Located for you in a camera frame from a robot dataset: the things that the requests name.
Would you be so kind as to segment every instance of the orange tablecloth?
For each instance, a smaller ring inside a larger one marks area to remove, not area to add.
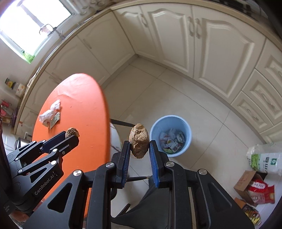
[[[48,140],[70,127],[79,131],[79,145],[63,157],[63,177],[47,198],[74,170],[95,170],[109,161],[110,127],[106,99],[98,83],[86,74],[74,74],[61,82],[45,101],[40,114],[61,101],[61,119],[49,130],[37,119],[32,140]]]

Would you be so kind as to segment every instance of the cardboard box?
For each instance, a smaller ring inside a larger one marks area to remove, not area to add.
[[[252,201],[248,192],[246,191],[246,188],[247,188],[248,184],[250,183],[250,181],[252,180],[252,178],[259,179],[259,180],[263,181],[261,176],[256,171],[247,171],[246,170],[243,173],[243,175],[241,176],[241,178],[239,179],[239,181],[237,182],[237,184],[234,186],[234,189],[247,203],[249,203],[251,205],[256,205]]]

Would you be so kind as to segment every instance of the trash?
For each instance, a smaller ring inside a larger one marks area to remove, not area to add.
[[[260,179],[252,179],[247,192],[255,204],[275,203],[274,185],[268,186]]]
[[[174,128],[160,133],[160,145],[166,153],[176,153],[184,146],[185,137],[181,131]]]
[[[282,175],[282,142],[250,147],[247,158],[256,171]]]
[[[240,200],[237,197],[234,199],[234,201],[245,212],[245,214],[249,217],[249,219],[253,222],[254,225],[261,224],[261,217],[255,207],[251,206],[243,200]]]
[[[58,112],[58,113],[54,116],[54,118],[52,118],[52,120],[50,121],[50,126],[49,126],[49,128],[52,129],[52,127],[57,123],[57,121],[60,120],[60,118],[61,118],[61,113]]]
[[[39,121],[42,123],[50,124],[51,120],[60,109],[61,109],[60,100],[58,99],[51,105],[50,110],[47,110],[43,114],[38,116]]]

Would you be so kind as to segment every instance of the potato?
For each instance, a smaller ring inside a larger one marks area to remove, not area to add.
[[[149,134],[142,124],[136,124],[129,134],[130,149],[136,158],[143,158],[149,149]]]

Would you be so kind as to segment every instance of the white cabinet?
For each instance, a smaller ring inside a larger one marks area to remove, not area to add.
[[[268,39],[256,69],[282,94],[282,52]]]
[[[282,97],[267,79],[254,69],[243,88],[275,125],[282,121]]]
[[[44,71],[32,88],[25,106],[39,113],[46,99],[58,84],[59,82],[53,76]]]
[[[266,114],[244,92],[241,91],[231,105],[243,115],[258,132],[262,132],[273,126]]]
[[[38,115],[39,113],[29,109],[28,107],[24,107],[19,119],[16,135],[23,138],[25,136],[25,132],[32,135]]]
[[[86,73],[99,84],[110,76],[76,36],[58,52],[45,70],[59,80],[64,80],[75,73]]]
[[[216,10],[193,6],[194,79],[231,103],[250,76],[265,36]]]
[[[282,122],[260,133],[267,143],[282,141]]]
[[[112,12],[94,21],[77,36],[110,74],[134,55],[126,35]]]
[[[114,11],[134,51],[147,58],[158,60],[155,44],[140,6],[130,6]]]
[[[159,61],[189,77],[194,68],[194,26],[191,5],[156,3],[141,5],[157,47]]]

